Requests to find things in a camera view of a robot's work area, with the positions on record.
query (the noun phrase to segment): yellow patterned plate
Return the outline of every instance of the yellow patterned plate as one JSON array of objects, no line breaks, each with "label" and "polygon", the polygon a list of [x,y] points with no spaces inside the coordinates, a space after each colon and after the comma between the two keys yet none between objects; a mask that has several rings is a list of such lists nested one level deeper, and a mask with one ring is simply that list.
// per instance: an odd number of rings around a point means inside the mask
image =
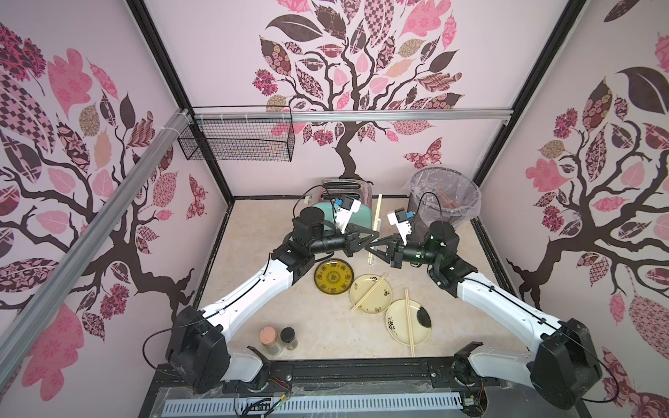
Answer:
[{"label": "yellow patterned plate", "polygon": [[[350,292],[353,305],[358,303],[358,301],[362,299],[380,278],[381,276],[377,276],[376,274],[363,274],[355,279]],[[388,281],[384,279],[383,283],[379,284],[377,288],[374,289],[374,292],[367,296],[367,299],[358,306],[358,310],[365,314],[378,314],[388,309],[388,306],[390,306],[392,301],[393,290],[390,288]]]},{"label": "yellow patterned plate", "polygon": [[353,283],[353,269],[344,260],[329,259],[316,268],[314,282],[323,293],[328,295],[342,294]]}]

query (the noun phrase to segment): wall mural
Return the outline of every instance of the wall mural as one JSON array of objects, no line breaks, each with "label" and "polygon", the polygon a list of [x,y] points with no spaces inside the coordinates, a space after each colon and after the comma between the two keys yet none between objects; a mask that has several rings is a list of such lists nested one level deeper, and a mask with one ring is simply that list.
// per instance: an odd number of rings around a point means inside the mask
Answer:
[{"label": "wall mural", "polygon": [[[656,56],[667,73],[668,54],[669,37],[660,37]],[[609,310],[616,323],[627,310],[638,334],[669,358],[669,258],[638,254],[645,249],[669,252],[669,126],[644,123],[644,115],[669,111],[669,82],[647,67],[626,68],[610,77],[623,76],[627,98],[624,92],[614,95],[604,78],[580,115],[572,108],[557,117],[553,134],[558,139],[539,150],[543,158],[525,173],[543,193],[535,206],[543,211],[542,224],[548,229],[545,255],[535,271],[507,261],[523,280],[521,297],[530,292],[541,308],[541,286],[555,264],[565,252],[580,253],[574,268],[589,270],[591,286],[602,288],[598,282],[610,277]],[[634,120],[628,118],[630,110]],[[602,175],[604,169],[610,175]],[[640,289],[664,303],[641,296]]]},{"label": "wall mural", "polygon": [[[442,93],[462,78],[462,73],[444,72],[457,52],[446,51],[457,30],[453,13],[446,17],[450,0],[439,4],[435,0],[396,0],[401,11],[393,0],[278,2],[293,13],[275,18],[267,27],[277,27],[291,40],[260,37],[262,55],[274,74],[260,69],[252,81],[270,97],[267,105],[297,110],[448,109],[463,96]],[[407,17],[400,27],[404,13]],[[316,39],[322,45],[306,49],[304,43]],[[278,82],[290,91],[286,96],[277,94]],[[361,179],[349,148],[352,139],[375,142],[382,132],[397,142],[398,134],[413,135],[431,127],[427,120],[294,124],[304,143],[312,139],[319,146],[337,142],[334,149],[344,166],[340,178],[346,179]],[[280,135],[284,129],[287,127],[280,124],[273,133]],[[417,168],[424,167],[440,162],[440,147],[439,139],[430,146],[429,156],[415,152],[404,157]]]},{"label": "wall mural", "polygon": [[[19,261],[0,262],[0,292],[26,293],[19,303],[0,300],[0,310],[20,310],[32,299],[28,291],[34,292],[48,280],[58,265],[53,257],[40,256],[47,251],[41,244],[68,252],[139,161],[135,151],[148,147],[156,132],[151,112],[137,121],[129,94],[119,100],[110,76],[89,62],[97,81],[94,87],[84,58],[75,49],[68,49],[65,58],[54,56],[53,62],[46,62],[30,39],[22,41],[1,23],[0,44],[4,69],[0,71],[0,141],[7,155],[0,168],[4,182],[0,185],[0,257],[18,259],[29,254]],[[19,83],[37,82],[45,70],[62,109],[53,109],[56,123]],[[89,105],[72,114],[77,104]],[[106,321],[122,315],[131,298],[146,292],[165,294],[173,321],[179,305],[189,303],[193,293],[184,291],[194,269],[175,281],[142,268],[142,258],[152,254],[150,242],[160,238],[151,225],[167,222],[173,215],[167,209],[177,192],[178,172],[168,171],[172,158],[170,148],[109,235],[111,247],[88,265],[81,281],[85,284],[70,291],[82,295],[77,309],[63,304],[28,353],[30,361],[21,383],[28,387],[41,381],[44,401],[63,387],[61,370],[77,361],[77,349],[84,346],[83,331],[104,342]],[[186,219],[204,214],[207,194],[192,176],[190,186],[194,200],[182,214]],[[14,245],[18,236],[33,246]]]}]

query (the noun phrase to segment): wire basket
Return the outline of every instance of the wire basket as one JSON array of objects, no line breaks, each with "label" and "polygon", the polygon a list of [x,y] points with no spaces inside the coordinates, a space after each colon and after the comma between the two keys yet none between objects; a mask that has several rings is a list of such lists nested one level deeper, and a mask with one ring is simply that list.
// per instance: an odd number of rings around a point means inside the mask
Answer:
[{"label": "wire basket", "polygon": [[276,117],[270,113],[265,113],[262,117],[244,113],[222,113],[219,118],[196,115],[195,123],[204,139],[195,138],[192,126],[187,126],[181,132],[179,144],[186,159],[203,160],[205,157],[201,147],[203,141],[206,141],[216,160],[292,161],[295,130],[290,108],[272,105],[262,107],[266,107]]}]

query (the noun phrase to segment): wooden chopstick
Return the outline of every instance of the wooden chopstick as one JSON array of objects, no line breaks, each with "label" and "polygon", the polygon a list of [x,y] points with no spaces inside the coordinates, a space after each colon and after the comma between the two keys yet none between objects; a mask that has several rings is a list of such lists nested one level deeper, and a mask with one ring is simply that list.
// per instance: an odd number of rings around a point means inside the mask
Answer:
[{"label": "wooden chopstick", "polygon": [[361,304],[363,304],[365,299],[367,299],[367,296],[371,295],[372,292],[374,292],[374,289],[376,289],[377,286],[379,284],[381,284],[381,282],[383,280],[385,280],[386,277],[388,277],[388,273],[384,273],[383,276],[381,276],[381,278],[378,279],[376,283],[374,283],[374,286],[372,286],[372,288],[370,290],[367,290],[367,293],[353,306],[353,309],[351,309],[351,312],[355,311]]},{"label": "wooden chopstick", "polygon": [[411,346],[411,357],[416,357],[415,347],[413,345],[413,328],[411,325],[411,310],[409,309],[409,288],[404,288],[404,297],[407,301],[407,325],[409,326],[409,345]]}]

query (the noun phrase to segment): dirty plate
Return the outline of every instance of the dirty plate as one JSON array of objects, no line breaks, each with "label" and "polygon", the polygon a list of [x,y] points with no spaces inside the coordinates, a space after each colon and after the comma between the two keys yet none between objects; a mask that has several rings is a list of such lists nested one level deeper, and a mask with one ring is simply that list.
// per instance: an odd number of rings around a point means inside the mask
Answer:
[{"label": "dirty plate", "polygon": [[[363,274],[362,276],[355,279],[353,286],[351,286],[351,302],[353,305],[358,303],[360,299],[374,286],[374,283],[379,280],[381,276],[376,274]],[[379,284],[374,292],[371,295],[367,296],[367,299],[358,306],[358,310],[364,314],[378,314],[388,309],[390,303],[393,301],[393,290],[390,288],[390,284],[386,279],[383,280],[383,283]]]},{"label": "dirty plate", "polygon": [[[385,327],[396,341],[409,345],[406,303],[406,299],[400,299],[390,305],[385,313]],[[409,300],[409,315],[413,330],[413,345],[425,342],[432,332],[432,322],[427,311],[415,300]]]}]

